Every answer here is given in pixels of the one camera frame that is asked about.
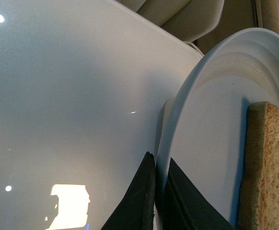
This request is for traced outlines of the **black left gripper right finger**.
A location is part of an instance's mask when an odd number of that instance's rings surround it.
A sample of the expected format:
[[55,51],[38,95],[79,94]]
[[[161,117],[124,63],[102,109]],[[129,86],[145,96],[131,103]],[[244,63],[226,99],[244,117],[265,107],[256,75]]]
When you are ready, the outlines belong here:
[[171,159],[165,187],[164,230],[233,230]]

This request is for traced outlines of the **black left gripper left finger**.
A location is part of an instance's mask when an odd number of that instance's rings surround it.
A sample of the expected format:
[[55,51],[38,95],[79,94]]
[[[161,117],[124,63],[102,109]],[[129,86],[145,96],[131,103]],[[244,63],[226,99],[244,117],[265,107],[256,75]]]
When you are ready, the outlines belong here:
[[146,152],[123,199],[103,225],[103,230],[152,230],[156,168]]

